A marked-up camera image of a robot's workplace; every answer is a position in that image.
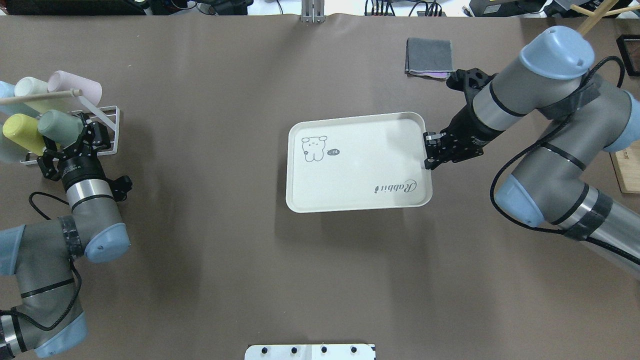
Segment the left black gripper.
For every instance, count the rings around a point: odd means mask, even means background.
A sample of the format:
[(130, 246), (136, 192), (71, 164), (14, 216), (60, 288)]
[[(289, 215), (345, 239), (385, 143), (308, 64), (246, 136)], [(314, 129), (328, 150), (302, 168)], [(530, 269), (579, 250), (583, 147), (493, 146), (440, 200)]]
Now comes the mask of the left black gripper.
[[(75, 141), (76, 151), (102, 151), (112, 148), (108, 129), (103, 123), (99, 121), (87, 122), (90, 119), (84, 112), (79, 112), (75, 117), (80, 119), (82, 125), (80, 134)], [(42, 139), (44, 148), (42, 155), (37, 157), (37, 164), (44, 178), (53, 182), (62, 180), (66, 191), (76, 183), (85, 180), (105, 181), (107, 190), (110, 191), (116, 202), (126, 200), (128, 192), (133, 188), (133, 181), (129, 176), (123, 175), (115, 180), (107, 178), (97, 156), (80, 155), (62, 160), (63, 153), (58, 150), (57, 144), (48, 137)]]

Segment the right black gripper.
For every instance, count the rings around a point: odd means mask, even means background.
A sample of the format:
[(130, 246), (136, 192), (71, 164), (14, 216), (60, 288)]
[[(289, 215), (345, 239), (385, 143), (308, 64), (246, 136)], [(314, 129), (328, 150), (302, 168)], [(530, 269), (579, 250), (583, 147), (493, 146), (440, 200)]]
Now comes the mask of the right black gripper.
[(425, 169), (433, 171), (447, 162), (457, 163), (482, 155), (482, 148), (489, 141), (489, 128), (470, 107), (464, 107), (441, 132), (423, 133), (423, 141)]

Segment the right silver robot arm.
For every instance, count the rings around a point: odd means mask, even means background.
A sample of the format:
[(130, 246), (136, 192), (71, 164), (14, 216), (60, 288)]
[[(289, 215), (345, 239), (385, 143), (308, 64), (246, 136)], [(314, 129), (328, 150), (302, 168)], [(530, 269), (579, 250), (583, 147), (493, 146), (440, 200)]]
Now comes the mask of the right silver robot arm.
[(503, 71), (459, 69), (446, 85), (466, 103), (440, 132), (426, 132), (427, 170), (479, 157), (484, 146), (531, 112), (550, 125), (515, 155), (516, 166), (496, 189), (493, 206), (533, 231), (581, 242), (635, 278), (639, 276), (639, 215), (583, 182), (600, 152), (615, 153), (639, 139), (639, 101), (622, 89), (625, 66), (595, 52), (578, 31), (556, 25), (538, 34)]

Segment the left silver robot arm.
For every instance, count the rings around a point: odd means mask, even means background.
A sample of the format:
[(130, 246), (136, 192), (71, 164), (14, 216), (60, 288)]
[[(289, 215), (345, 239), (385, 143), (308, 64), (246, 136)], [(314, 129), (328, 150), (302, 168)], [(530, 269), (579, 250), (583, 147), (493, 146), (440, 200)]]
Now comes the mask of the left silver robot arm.
[(54, 111), (39, 118), (43, 177), (61, 181), (71, 213), (1, 232), (1, 275), (15, 276), (21, 303), (1, 312), (1, 358), (34, 351), (39, 358), (64, 353), (89, 332), (79, 299), (82, 278), (74, 262), (116, 260), (131, 246), (118, 202), (133, 183), (124, 175), (106, 177), (98, 151), (111, 146), (103, 123), (86, 114), (62, 115), (73, 123), (75, 139), (51, 130)]

